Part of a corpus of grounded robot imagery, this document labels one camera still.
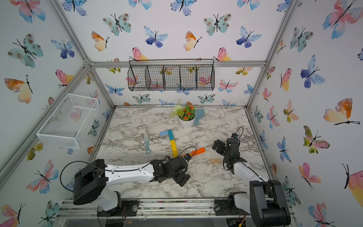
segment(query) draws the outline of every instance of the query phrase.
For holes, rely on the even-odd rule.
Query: black wire basket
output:
[[[214,89],[213,59],[131,60],[129,63],[127,81],[131,91]]]

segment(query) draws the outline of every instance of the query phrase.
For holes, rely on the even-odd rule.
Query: white flower pot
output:
[[[179,122],[184,129],[190,129],[193,126],[194,121],[195,121],[195,117],[193,120],[190,120],[190,121],[183,121],[182,119],[179,118]]]

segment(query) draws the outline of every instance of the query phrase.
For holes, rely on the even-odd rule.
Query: black cable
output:
[[[70,189],[66,188],[66,187],[64,186],[64,184],[62,183],[62,173],[63,173],[64,169],[65,169],[67,166],[69,166],[70,164],[75,163],[75,162],[83,162],[83,163],[86,163],[86,164],[88,164],[88,165],[90,165],[90,166],[93,166],[93,167],[95,167],[95,168],[97,168],[97,169],[99,169],[99,170],[104,170],[104,171],[109,171],[109,172],[129,172],[129,171],[139,170],[139,169],[134,169],[134,170],[105,170],[105,169],[101,169],[101,168],[99,168],[99,167],[97,167],[97,166],[91,165],[90,163],[85,162],[85,161],[73,161],[73,162],[68,163],[68,164],[67,164],[67,165],[66,165],[66,166],[62,169],[62,171],[61,171],[61,175],[59,175],[59,181],[61,182],[62,187],[63,187],[63,188],[65,188],[65,189],[66,189],[66,190],[68,190],[68,191],[71,191],[71,192],[74,192],[74,191],[72,191],[72,190],[70,190]],[[147,164],[146,164],[145,166],[143,166],[142,168],[145,168],[145,167],[146,167],[146,166],[148,166],[150,163],[151,163],[151,162],[147,163]]]

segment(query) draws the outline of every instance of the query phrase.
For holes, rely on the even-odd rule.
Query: blue butterfly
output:
[[[176,0],[175,2],[170,4],[171,10],[177,11],[180,7],[179,12],[183,10],[184,15],[189,16],[191,11],[188,8],[188,6],[190,6],[196,1],[197,0]]]
[[[251,93],[252,93],[252,91],[253,91],[252,86],[248,84],[248,85],[247,85],[247,89],[248,89],[248,90],[245,90],[245,94],[251,94]]]
[[[279,4],[279,5],[277,6],[277,11],[281,12],[281,11],[283,11],[283,10],[286,10],[286,9],[287,9],[287,7],[289,6],[290,2],[291,2],[291,0],[285,0],[285,2],[284,2],[284,3]]]
[[[258,34],[258,35],[251,35],[253,32],[247,32],[247,30],[245,29],[245,27],[241,26],[241,32],[240,32],[240,36],[242,36],[242,38],[236,40],[238,45],[242,45],[242,43],[245,44],[245,48],[249,48],[252,46],[251,41],[256,41],[257,39],[259,39],[262,34]]]
[[[102,113],[102,115],[106,118],[106,121],[107,121],[111,115],[111,110],[108,110],[107,112]]]
[[[235,106],[237,105],[237,103],[231,103],[231,102],[227,102],[226,100],[222,99],[222,104],[225,105],[225,106]]]
[[[55,40],[51,40],[51,42],[58,50],[61,50],[61,58],[66,59],[67,54],[69,54],[70,57],[74,57],[74,51],[71,50],[73,46],[70,41],[68,41],[66,44],[64,44],[64,40],[62,43]]]
[[[71,11],[73,8],[73,12],[75,10],[77,10],[77,12],[81,15],[81,16],[85,16],[86,11],[81,8],[83,6],[83,4],[86,2],[87,0],[65,0],[65,2],[62,3],[63,7],[65,10],[67,11]]]
[[[159,103],[162,105],[174,105],[175,104],[174,102],[163,101],[161,99],[159,99]]]
[[[109,88],[109,93],[110,94],[118,94],[120,96],[122,95],[121,91],[123,91],[124,88],[117,88],[117,87],[113,88],[110,85],[107,85],[107,84],[105,84],[105,85],[106,85],[106,87]]]
[[[97,128],[99,127],[99,122],[96,119],[93,122],[91,130],[88,132],[89,135],[97,136]]]
[[[322,84],[325,82],[325,79],[318,74],[316,74],[316,71],[319,71],[318,67],[315,68],[315,55],[313,55],[310,59],[310,61],[307,64],[307,69],[301,70],[301,78],[306,78],[304,82],[305,88],[310,88],[311,82],[314,84]]]
[[[144,94],[143,96],[139,95],[139,96],[133,96],[134,99],[136,99],[136,101],[140,104],[142,104],[142,101],[144,102],[150,102],[150,95],[149,94]]]
[[[289,162],[291,162],[291,159],[289,157],[289,154],[287,153],[288,150],[285,148],[286,147],[285,137],[282,139],[282,144],[279,142],[277,144],[277,147],[281,151],[281,154],[280,154],[281,161],[283,161],[286,158]]]
[[[166,38],[168,37],[168,34],[161,34],[161,35],[157,35],[157,32],[153,32],[152,30],[150,30],[148,27],[144,26],[146,35],[149,36],[148,39],[145,40],[145,42],[149,45],[152,45],[153,43],[155,43],[155,46],[157,47],[162,47],[163,44],[160,41],[165,41]]]
[[[260,139],[261,139],[262,145],[263,145],[266,149],[268,149],[267,144],[266,144],[266,138],[265,138],[265,131],[264,131],[264,130],[262,131],[262,134],[260,135]]]

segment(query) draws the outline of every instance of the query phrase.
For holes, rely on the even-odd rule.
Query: butterfly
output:
[[[107,39],[104,40],[99,34],[95,33],[94,31],[92,31],[91,35],[94,41],[96,42],[94,47],[98,51],[103,51],[104,49],[107,49],[107,42],[109,40],[109,37],[107,37]]]
[[[299,120],[299,117],[296,116],[294,113],[294,108],[291,107],[291,100],[289,100],[289,103],[287,104],[287,109],[284,109],[284,114],[287,115],[286,121],[291,122],[291,119],[294,121]]]
[[[315,222],[317,222],[317,225],[315,227],[327,227],[327,225],[329,226],[334,226],[331,223],[333,222],[326,222],[326,206],[325,203],[319,204],[317,203],[317,209],[315,209],[315,207],[310,206],[308,207],[309,210],[309,214],[315,218],[316,220],[314,220]]]
[[[35,151],[41,151],[43,150],[43,144],[42,143],[38,143],[38,144],[35,144],[31,149],[30,151],[28,152],[28,157],[27,157],[27,160],[30,161],[30,160],[33,160],[34,157],[35,157]]]
[[[235,106],[237,105],[237,103],[231,103],[231,102],[227,102],[226,100],[222,99],[222,104],[225,105],[225,106]]]
[[[85,15],[87,15],[86,14],[86,11],[83,8],[81,8],[81,7],[83,7],[83,4],[86,1],[87,0],[65,0],[65,2],[62,3],[62,6],[67,11],[71,11],[72,8],[73,8],[73,12],[75,12],[75,10],[77,10],[77,12],[81,16],[85,16]]]
[[[261,119],[264,118],[264,116],[262,115],[262,113],[260,113],[261,110],[256,106],[256,110],[254,112],[254,117],[257,118],[257,122],[260,123],[261,122]]]
[[[61,206],[58,203],[53,204],[52,200],[49,200],[49,202],[46,205],[46,209],[45,209],[45,218],[42,221],[46,221],[44,222],[41,227],[52,227],[54,225],[54,220],[55,217],[53,217],[54,215],[56,215],[59,211],[59,209],[61,208]]]
[[[296,193],[293,192],[293,185],[290,184],[290,181],[288,179],[288,177],[285,175],[285,180],[282,183],[282,188],[284,191],[287,191],[287,194],[289,195],[289,201],[291,203],[291,205],[296,205],[296,204],[301,204],[299,197],[297,197]]]
[[[313,55],[310,59],[310,61],[307,64],[307,69],[301,70],[301,78],[306,78],[304,82],[305,88],[310,88],[311,82],[314,84],[322,84],[325,82],[325,79],[318,74],[316,74],[316,71],[319,71],[318,67],[315,68],[315,55]]]
[[[276,127],[280,126],[280,123],[275,118],[276,115],[277,115],[277,112],[276,112],[276,114],[274,113],[274,106],[272,105],[270,112],[267,113],[267,116],[266,116],[266,119],[270,120],[270,129],[273,129],[273,125],[275,125]]]
[[[133,52],[133,54],[134,54],[134,57],[130,57],[131,59],[134,59],[134,60],[136,60],[136,61],[139,61],[139,60],[149,60],[147,57],[145,57],[142,53],[141,53],[141,51],[139,50],[139,48],[137,48],[137,47],[134,47],[133,49],[132,49],[132,52]]]
[[[285,0],[284,3],[281,3],[277,6],[277,11],[282,12],[283,10],[286,10],[289,6],[291,0]]]
[[[27,189],[31,189],[32,191],[36,191],[39,188],[40,193],[49,192],[49,183],[51,180],[55,180],[58,178],[58,170],[53,170],[53,162],[51,160],[45,165],[44,173],[41,174],[38,170],[37,175],[40,175],[40,178],[32,181],[30,184],[26,186]]]
[[[24,38],[23,45],[16,39],[19,44],[14,43],[15,45],[20,46],[22,49],[13,48],[8,51],[8,56],[13,59],[20,59],[20,63],[25,66],[30,66],[32,68],[35,67],[35,62],[32,58],[36,59],[37,57],[43,56],[43,50],[40,45],[34,43],[35,39],[32,34],[27,34]]]
[[[58,85],[59,86],[58,88],[67,86],[73,80],[73,75],[65,74],[62,70],[59,69],[57,69],[56,75],[58,79],[62,82],[62,84]]]
[[[335,111],[329,109],[325,110],[324,119],[328,122],[336,123],[334,125],[339,125],[343,123],[347,124],[354,123],[359,125],[360,121],[348,120],[352,112],[352,103],[353,103],[352,98],[343,99],[342,101],[338,102],[338,106],[335,107]]]
[[[169,102],[168,101],[163,101],[161,99],[159,99],[159,103],[162,104],[162,105],[174,105],[175,103],[174,102]]]
[[[216,59],[217,61],[230,61],[231,60],[231,58],[228,57],[228,55],[227,55],[226,48],[224,48],[224,47],[219,48],[218,58],[216,58],[215,56],[213,56],[213,58]]]
[[[267,71],[267,79],[271,77],[271,73],[273,73],[273,71],[275,71],[275,66],[271,65],[269,70]]]
[[[236,71],[236,74],[241,74],[242,75],[247,75],[248,74],[248,71],[250,71],[251,69],[253,69],[253,67],[241,67],[241,68],[238,68],[238,71]]]
[[[146,32],[146,35],[149,36],[148,39],[145,40],[145,42],[149,45],[152,45],[153,43],[155,43],[155,46],[157,47],[162,47],[163,44],[161,43],[161,41],[165,41],[166,38],[168,37],[168,34],[161,34],[161,35],[157,35],[158,31],[155,33],[150,30],[148,27],[144,26],[144,30]]]
[[[237,6],[241,8],[248,1],[250,2],[251,10],[256,9],[260,5],[260,0],[237,0]]]
[[[138,96],[133,96],[134,99],[136,99],[136,101],[140,104],[142,104],[142,102],[150,102],[150,95],[149,94],[144,94],[143,96],[140,95],[140,98]]]
[[[124,30],[127,33],[130,33],[131,31],[131,24],[129,22],[126,22],[130,19],[130,16],[127,13],[122,14],[118,18],[116,18],[116,14],[114,13],[114,16],[110,14],[111,18],[104,18],[103,21],[105,24],[109,26],[109,30],[115,34],[115,36],[118,36],[120,34],[120,31]]]
[[[93,134],[93,136],[97,136],[97,128],[99,127],[99,122],[96,119],[93,122],[91,130],[88,132],[89,135]]]
[[[363,196],[362,196],[362,179],[363,179],[363,171],[354,173],[352,175],[349,175],[349,167],[347,165],[347,168],[344,164],[345,172],[347,174],[347,181],[345,183],[344,189],[349,188],[350,192],[354,196],[354,198],[358,201],[358,203],[363,207]]]
[[[291,76],[291,69],[290,68],[288,68],[286,70],[284,76],[282,76],[282,73],[280,73],[280,77],[281,77],[280,88],[282,87],[286,92],[289,90],[290,76]]]
[[[294,36],[292,37],[290,42],[290,49],[297,47],[297,50],[300,53],[306,47],[306,41],[311,39],[311,37],[313,36],[313,32],[304,32],[305,28],[301,28],[302,31],[300,35],[300,29],[294,28]]]
[[[310,131],[310,128],[307,127],[307,126],[304,126],[304,129],[305,129],[305,135],[306,137],[303,137],[304,138],[304,147],[309,147],[309,153],[312,154],[312,153],[319,153],[318,152],[318,148],[325,148],[325,149],[328,149],[330,147],[330,144],[328,142],[326,142],[325,140],[322,140],[322,139],[317,139],[321,136],[318,136],[318,131],[315,135],[315,137],[313,137],[311,131]]]
[[[206,31],[208,32],[209,36],[212,36],[216,29],[217,29],[217,32],[219,29],[220,32],[225,33],[229,27],[229,24],[227,23],[227,21],[229,21],[231,19],[232,15],[226,14],[224,16],[221,16],[219,19],[217,19],[218,15],[219,14],[217,14],[217,16],[215,16],[213,14],[215,20],[212,18],[205,18],[203,20],[204,24],[207,26]]]
[[[337,0],[334,4],[334,9],[338,11],[329,14],[323,24],[323,29],[327,29],[330,26],[332,28],[335,25],[333,33],[331,34],[332,39],[344,35],[346,22],[354,24],[363,17],[362,7],[350,9],[355,2],[356,0],[353,0],[352,3],[348,5],[347,0]]]
[[[179,12],[183,10],[183,14],[185,16],[189,16],[191,11],[188,6],[191,6],[196,1],[197,0],[176,0],[175,2],[170,4],[171,10],[177,11],[180,7]]]
[[[150,1],[150,0],[139,0],[139,4],[140,4],[140,1],[141,1],[142,6],[143,6],[146,10],[148,10],[148,9],[151,7],[151,5],[152,5],[152,3],[151,3],[151,1]],[[129,0],[129,4],[130,4],[130,6],[132,6],[132,7],[134,7],[134,8],[135,8],[135,6],[136,6],[136,3],[137,3],[137,0]]]
[[[363,48],[362,48],[362,51],[357,54],[358,58],[362,61],[363,60]]]
[[[228,83],[226,83],[224,80],[221,80],[221,82],[219,83],[219,85],[221,85],[218,90],[220,92],[226,90],[227,93],[230,93],[233,91],[233,88],[238,84],[238,83],[229,83],[230,80],[228,80]]]
[[[119,62],[120,60],[118,58],[115,58],[113,61],[115,62]],[[121,72],[120,68],[110,68],[109,71],[113,72],[114,74],[116,74],[116,72]]]
[[[262,145],[264,146],[264,148],[268,149],[267,144],[266,144],[266,138],[265,138],[265,130],[262,131],[262,134],[259,135]]]
[[[267,93],[267,88],[265,88],[265,91],[262,93],[262,97],[269,102],[268,98],[272,95],[272,92]]]
[[[213,102],[214,101],[214,97],[216,96],[215,94],[205,94],[204,95],[205,97],[203,96],[198,96],[198,99],[200,101],[201,104],[204,104],[205,102]]]
[[[21,80],[9,79],[5,78],[5,85],[9,88],[10,91],[14,91],[15,93],[20,92],[18,96],[19,102],[30,103],[32,97],[31,94],[33,93],[32,89],[30,88],[28,75],[25,75],[26,84]]]
[[[284,47],[286,47],[286,45],[284,45],[284,42],[281,40],[281,42],[279,43],[279,45],[281,48],[280,50],[282,50]]]
[[[277,143],[277,147],[280,149],[280,159],[281,161],[283,161],[285,158],[286,160],[288,160],[289,162],[291,162],[290,156],[287,153],[287,149],[286,149],[286,140],[285,137],[282,139],[282,143],[278,142]]]
[[[118,94],[119,96],[122,95],[121,91],[124,90],[124,88],[117,88],[117,87],[113,88],[113,87],[111,87],[110,85],[107,85],[107,84],[105,84],[105,86],[108,87],[108,89],[109,89],[108,92],[110,94]]]
[[[107,110],[107,112],[102,113],[102,116],[106,118],[106,121],[109,119],[111,115],[111,110]]]
[[[26,22],[33,22],[33,17],[37,16],[40,20],[45,21],[45,12],[37,6],[40,4],[39,0],[10,0],[13,5],[20,5],[19,14]]]
[[[258,34],[258,35],[251,35],[253,33],[253,31],[249,32],[245,29],[245,27],[241,26],[241,32],[240,32],[240,36],[242,36],[242,38],[236,40],[238,45],[242,45],[243,43],[245,44],[245,48],[249,48],[252,46],[251,41],[255,42],[256,40],[258,40],[262,34]]]
[[[200,37],[198,40],[195,38],[195,36],[190,32],[188,31],[186,34],[185,34],[185,38],[187,39],[187,42],[186,44],[184,44],[184,48],[186,51],[189,51],[191,49],[194,49],[195,46],[197,45],[197,43],[199,42],[199,40],[202,38]]]
[[[315,182],[315,183],[321,183],[321,180],[319,177],[312,175],[309,177],[310,174],[310,165],[306,162],[304,162],[304,164],[302,166],[299,166],[299,171],[301,173],[301,177],[305,179],[305,181],[309,184],[310,186],[310,190],[314,189],[310,182]]]
[[[251,85],[247,85],[247,89],[248,90],[245,90],[245,94],[251,94],[252,92],[253,92],[253,88],[252,88],[252,86]]]
[[[66,59],[67,55],[69,55],[70,57],[74,57],[74,51],[71,50],[73,46],[70,41],[68,41],[66,44],[64,44],[64,40],[61,41],[62,43],[56,40],[51,40],[51,42],[58,50],[61,50],[61,58]]]
[[[18,224],[20,224],[20,211],[24,207],[23,203],[20,204],[19,211],[16,212],[13,210],[9,205],[4,205],[1,208],[1,211],[3,212],[3,216],[5,217],[11,217],[7,221],[5,221],[3,224],[0,224],[0,227],[17,227]]]

